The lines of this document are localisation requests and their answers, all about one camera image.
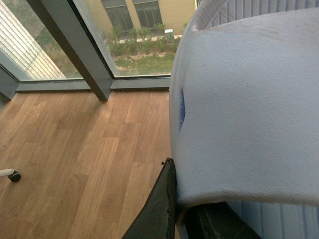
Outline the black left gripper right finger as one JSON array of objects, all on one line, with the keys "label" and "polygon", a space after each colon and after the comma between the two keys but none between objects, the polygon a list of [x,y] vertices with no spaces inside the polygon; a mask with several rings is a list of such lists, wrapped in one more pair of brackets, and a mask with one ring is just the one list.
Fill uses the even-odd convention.
[{"label": "black left gripper right finger", "polygon": [[186,213],[190,239],[259,239],[260,236],[226,203],[198,205]]}]

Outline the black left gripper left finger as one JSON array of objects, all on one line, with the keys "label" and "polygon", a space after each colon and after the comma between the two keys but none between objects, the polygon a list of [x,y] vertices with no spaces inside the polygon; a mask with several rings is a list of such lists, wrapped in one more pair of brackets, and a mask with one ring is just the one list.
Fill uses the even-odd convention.
[{"label": "black left gripper left finger", "polygon": [[176,169],[167,158],[160,174],[124,239],[173,239],[176,216]]}]

